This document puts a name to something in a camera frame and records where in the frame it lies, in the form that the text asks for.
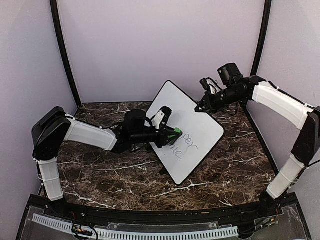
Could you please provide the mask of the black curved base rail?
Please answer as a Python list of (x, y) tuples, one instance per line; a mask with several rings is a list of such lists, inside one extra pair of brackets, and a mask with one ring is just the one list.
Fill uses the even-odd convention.
[(220, 208), (182, 210), (182, 211), (134, 211), (107, 209), (101, 207), (84, 206), (69, 202), (50, 202), (45, 197), (31, 194), (25, 207), (20, 225), (23, 227), (28, 220), (31, 207), (36, 207), (40, 211), (50, 216), (56, 216), (46, 205), (62, 212), (74, 212), (77, 221), (85, 224), (104, 226), (108, 223), (142, 224), (142, 225), (179, 225), (179, 224), (200, 224), (218, 222), (220, 224), (251, 224), (254, 220), (262, 216), (253, 212), (259, 207), (258, 202), (252, 202), (237, 206)]

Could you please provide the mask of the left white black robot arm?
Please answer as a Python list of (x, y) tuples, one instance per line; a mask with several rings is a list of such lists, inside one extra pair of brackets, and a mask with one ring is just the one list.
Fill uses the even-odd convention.
[(110, 127), (96, 126), (67, 114), (62, 107), (54, 107), (32, 130), (33, 152), (38, 177), (51, 203), (51, 210), (60, 218), (71, 213), (65, 203), (58, 170), (58, 154), (63, 142), (77, 142), (108, 152), (121, 154), (136, 144), (154, 143), (157, 148), (174, 144), (182, 135), (179, 128), (167, 125), (172, 110), (163, 106), (153, 117), (145, 111), (128, 111), (122, 122)]

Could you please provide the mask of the left black frame post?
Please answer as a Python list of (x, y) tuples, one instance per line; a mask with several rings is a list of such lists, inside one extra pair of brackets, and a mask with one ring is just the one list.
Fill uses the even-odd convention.
[(79, 108), (82, 106), (82, 101), (79, 95), (79, 91), (76, 86), (75, 78), (72, 72), (71, 64), (69, 61), (69, 56), (67, 53), (67, 48), (64, 40), (63, 30), (62, 30), (62, 24), (60, 20), (60, 14), (58, 9), (58, 1), (57, 0), (50, 0), (50, 9), (51, 9), (51, 15), (55, 30), (55, 35), (58, 43), (58, 48), (60, 52), (60, 56), (62, 59), (64, 71), (68, 80), (68, 84), (73, 96), (73, 99), (75, 101), (76, 107)]

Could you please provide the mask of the right black frame post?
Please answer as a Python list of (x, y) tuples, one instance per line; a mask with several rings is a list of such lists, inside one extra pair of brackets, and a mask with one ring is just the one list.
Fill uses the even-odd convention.
[(256, 46), (256, 51), (255, 51), (253, 63), (252, 63), (252, 68), (250, 71), (251, 76), (257, 75), (258, 70), (259, 70), (259, 66), (260, 66), (260, 62), (261, 62), (262, 54), (263, 54), (263, 49), (264, 49), (264, 45), (265, 45), (265, 40), (266, 40), (266, 36), (267, 36), (267, 31), (268, 31), (271, 8), (272, 8), (272, 0), (265, 0), (258, 42), (257, 42), (257, 46)]

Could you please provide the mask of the black whiteboard stand clip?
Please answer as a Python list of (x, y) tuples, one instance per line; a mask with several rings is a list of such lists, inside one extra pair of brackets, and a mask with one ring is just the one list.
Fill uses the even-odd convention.
[(167, 173), (167, 170), (165, 168), (163, 168), (159, 173), (161, 176), (165, 175)]

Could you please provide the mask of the white whiteboard black frame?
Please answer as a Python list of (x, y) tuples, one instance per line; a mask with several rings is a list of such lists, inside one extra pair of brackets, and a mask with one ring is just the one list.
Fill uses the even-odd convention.
[(195, 112), (195, 101), (170, 80), (164, 83), (146, 116), (153, 117), (163, 106), (172, 110), (167, 125), (179, 128), (182, 135), (172, 145), (157, 148), (151, 143), (150, 146), (173, 182), (181, 185), (214, 149), (225, 130), (209, 114)]

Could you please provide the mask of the green whiteboard eraser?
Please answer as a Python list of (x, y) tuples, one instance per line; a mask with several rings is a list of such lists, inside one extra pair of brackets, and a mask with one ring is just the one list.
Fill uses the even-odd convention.
[(183, 132), (179, 128), (175, 128), (171, 135), (168, 136), (169, 144), (173, 145), (183, 134)]

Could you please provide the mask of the black frame post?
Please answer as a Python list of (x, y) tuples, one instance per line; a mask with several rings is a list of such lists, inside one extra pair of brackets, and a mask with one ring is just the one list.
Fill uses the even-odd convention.
[(257, 42), (257, 46), (256, 46), (256, 51), (255, 51), (253, 63), (252, 63), (252, 68), (250, 71), (251, 76), (257, 75), (258, 70), (259, 70), (259, 66), (260, 66), (260, 62), (261, 62), (262, 54), (263, 54), (263, 49), (264, 49), (264, 45), (265, 45), (265, 40), (266, 40), (266, 36), (267, 36), (267, 31), (268, 31), (271, 8), (272, 8), (272, 0), (265, 0), (258, 42)]
[(51, 9), (51, 15), (55, 30), (55, 35), (58, 43), (58, 48), (60, 52), (60, 56), (62, 59), (64, 71), (68, 80), (68, 84), (73, 96), (73, 99), (75, 101), (76, 107), (79, 108), (82, 106), (82, 101), (79, 95), (79, 91), (76, 86), (75, 78), (72, 72), (71, 64), (69, 61), (69, 56), (67, 53), (67, 48), (64, 40), (63, 30), (62, 30), (62, 24), (60, 20), (60, 14), (58, 9), (58, 1), (57, 0), (50, 0), (50, 9)]

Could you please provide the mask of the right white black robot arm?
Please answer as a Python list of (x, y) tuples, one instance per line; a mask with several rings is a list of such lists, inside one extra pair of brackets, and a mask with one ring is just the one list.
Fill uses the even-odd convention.
[(195, 107), (197, 113), (224, 111), (233, 103), (253, 101), (268, 107), (291, 122), (299, 131), (289, 159), (269, 184), (262, 201), (255, 205), (255, 213), (266, 217), (278, 199), (303, 172), (312, 166), (312, 159), (320, 149), (320, 109), (289, 95), (271, 81), (257, 75), (244, 77), (235, 63), (227, 63), (217, 70), (224, 89), (210, 77), (200, 80), (205, 94)]

